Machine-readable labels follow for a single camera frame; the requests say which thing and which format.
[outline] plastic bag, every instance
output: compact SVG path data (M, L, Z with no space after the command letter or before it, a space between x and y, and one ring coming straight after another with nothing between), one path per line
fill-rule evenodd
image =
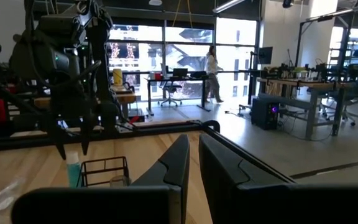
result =
M4 190L0 191L0 212L13 205L13 202L20 197L21 187L23 186L24 179L16 179L13 183L9 184ZM9 216L0 217L0 223L9 223Z

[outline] yellow container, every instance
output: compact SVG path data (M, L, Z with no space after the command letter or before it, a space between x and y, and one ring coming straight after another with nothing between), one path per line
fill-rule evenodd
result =
M122 70L119 68L115 68L112 70L112 78L114 79L114 85L121 86L122 85Z

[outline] white shirt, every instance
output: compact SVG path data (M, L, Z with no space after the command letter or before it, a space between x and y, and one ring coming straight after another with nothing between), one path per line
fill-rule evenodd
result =
M206 73L213 73L216 75L219 69L220 68L218 67L218 61L212 55L208 54L206 56Z

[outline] woman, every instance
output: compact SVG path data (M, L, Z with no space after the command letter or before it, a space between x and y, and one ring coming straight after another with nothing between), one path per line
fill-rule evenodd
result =
M223 100L221 99L221 96L219 95L219 83L218 78L216 75L218 74L218 70L223 70L222 68L218 67L218 60L216 60L216 53L214 46L209 47L209 51L206 54L206 73L208 74L209 80L206 82L205 86L205 102L209 103L207 98L208 94L212 89L212 93L215 96L217 103L222 103Z

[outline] blue bottle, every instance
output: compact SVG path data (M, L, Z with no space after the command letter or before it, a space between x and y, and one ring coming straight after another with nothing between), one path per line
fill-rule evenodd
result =
M68 174L68 185L69 187L78 187L81 186L81 164L78 159L78 152L69 151L66 153L66 164L67 164L67 174Z

